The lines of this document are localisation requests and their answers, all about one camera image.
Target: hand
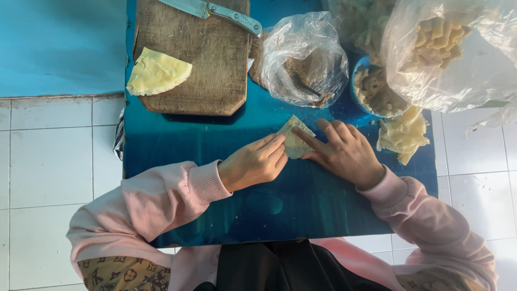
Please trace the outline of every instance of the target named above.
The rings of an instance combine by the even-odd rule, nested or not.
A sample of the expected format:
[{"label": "hand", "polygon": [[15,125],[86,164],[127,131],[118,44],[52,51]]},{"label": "hand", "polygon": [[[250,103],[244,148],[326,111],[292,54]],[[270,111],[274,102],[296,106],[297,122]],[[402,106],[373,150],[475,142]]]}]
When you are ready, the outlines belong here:
[{"label": "hand", "polygon": [[287,163],[285,134],[271,134],[245,145],[217,166],[228,192],[271,182]]},{"label": "hand", "polygon": [[293,132],[315,151],[303,154],[302,159],[311,159],[328,171],[354,183],[360,190],[367,191],[377,186],[384,178],[384,167],[379,163],[373,149],[353,125],[339,120],[321,118],[317,125],[323,130],[328,143],[322,143],[298,127]]}]

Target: wooden cutting board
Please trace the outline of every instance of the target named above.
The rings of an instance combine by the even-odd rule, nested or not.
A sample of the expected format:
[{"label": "wooden cutting board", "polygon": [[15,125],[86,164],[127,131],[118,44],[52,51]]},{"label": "wooden cutting board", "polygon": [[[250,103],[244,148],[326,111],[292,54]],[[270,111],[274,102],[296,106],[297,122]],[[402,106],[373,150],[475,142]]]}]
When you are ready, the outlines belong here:
[{"label": "wooden cutting board", "polygon": [[[249,0],[212,3],[250,14]],[[232,115],[246,101],[249,35],[224,20],[201,19],[158,0],[138,0],[133,59],[144,47],[192,64],[179,86],[139,96],[149,111],[173,114]]]}]

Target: finger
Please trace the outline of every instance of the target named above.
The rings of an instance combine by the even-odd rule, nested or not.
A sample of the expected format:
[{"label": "finger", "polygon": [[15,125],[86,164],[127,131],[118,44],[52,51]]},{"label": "finger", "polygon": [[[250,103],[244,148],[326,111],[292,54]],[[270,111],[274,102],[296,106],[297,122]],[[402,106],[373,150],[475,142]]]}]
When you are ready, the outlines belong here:
[{"label": "finger", "polygon": [[348,128],[348,130],[350,131],[350,134],[355,138],[355,139],[360,139],[362,135],[362,133],[352,124],[347,124],[346,125],[346,128]]},{"label": "finger", "polygon": [[354,138],[350,133],[348,127],[342,121],[332,120],[330,124],[334,126],[334,128],[336,129],[339,136],[344,142],[349,142],[352,138]]},{"label": "finger", "polygon": [[277,135],[272,141],[260,149],[264,156],[270,156],[285,141],[285,134]]},{"label": "finger", "polygon": [[265,138],[259,139],[258,141],[254,141],[247,145],[251,150],[259,150],[263,148],[265,145],[267,145],[270,141],[272,141],[277,135],[276,134],[270,134],[266,136]]},{"label": "finger", "polygon": [[316,124],[323,130],[323,133],[325,133],[325,136],[330,143],[339,143],[343,141],[334,126],[325,118],[318,119]]},{"label": "finger", "polygon": [[278,159],[282,156],[282,154],[285,153],[285,145],[282,143],[280,146],[269,155],[269,160],[272,163],[277,163]]},{"label": "finger", "polygon": [[280,156],[280,159],[278,159],[277,164],[275,165],[275,169],[278,171],[278,173],[280,173],[284,168],[285,164],[287,163],[287,159],[287,154],[284,151],[282,156]]},{"label": "finger", "polygon": [[324,159],[319,153],[317,152],[306,152],[301,156],[301,159],[311,159],[315,161],[316,163],[322,165],[325,169],[330,171],[329,164],[326,159]]},{"label": "finger", "polygon": [[325,151],[326,144],[322,143],[317,138],[304,132],[298,126],[293,127],[293,132],[295,135],[297,135],[299,138],[301,138],[304,142],[306,142],[311,148],[315,149],[316,151],[318,151],[318,152]]}]

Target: blue table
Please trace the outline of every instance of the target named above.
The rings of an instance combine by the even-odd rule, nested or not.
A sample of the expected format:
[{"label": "blue table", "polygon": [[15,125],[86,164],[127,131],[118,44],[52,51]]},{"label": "blue table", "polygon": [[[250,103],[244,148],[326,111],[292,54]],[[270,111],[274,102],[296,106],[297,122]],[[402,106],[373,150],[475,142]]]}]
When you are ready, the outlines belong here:
[{"label": "blue table", "polygon": [[[128,0],[126,82],[133,64],[135,7],[135,0]],[[252,0],[251,17],[268,27],[282,17],[320,9],[319,0]],[[350,52],[347,55],[349,67],[353,67],[360,56]],[[369,124],[376,117],[362,112],[353,103],[348,88],[334,105],[315,109],[274,99],[248,80],[247,101],[231,117],[153,113],[128,92],[126,99],[126,178],[171,163],[194,161],[205,165],[225,159],[245,144],[275,133],[293,114],[324,142],[323,132],[316,127],[319,118],[358,125],[373,147],[378,138],[377,123]],[[430,112],[423,114],[431,122]],[[432,125],[427,132],[426,137],[433,140]],[[396,153],[383,150],[376,155],[394,173],[420,180],[428,193],[437,197],[433,144],[420,147],[407,166],[398,163]],[[388,233],[392,233],[391,228],[375,216],[369,201],[351,183],[312,161],[298,159],[289,160],[273,182],[237,191],[228,199],[211,203],[197,220],[162,234],[151,244],[195,246]]]}]

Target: knife handle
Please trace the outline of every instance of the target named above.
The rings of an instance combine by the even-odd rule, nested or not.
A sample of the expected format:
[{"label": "knife handle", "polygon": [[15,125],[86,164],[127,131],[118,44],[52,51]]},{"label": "knife handle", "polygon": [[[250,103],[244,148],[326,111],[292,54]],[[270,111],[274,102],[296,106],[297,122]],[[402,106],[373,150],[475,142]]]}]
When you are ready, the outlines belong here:
[{"label": "knife handle", "polygon": [[249,32],[256,38],[260,38],[262,36],[262,25],[259,21],[214,3],[207,3],[207,6],[210,16],[231,22]]}]

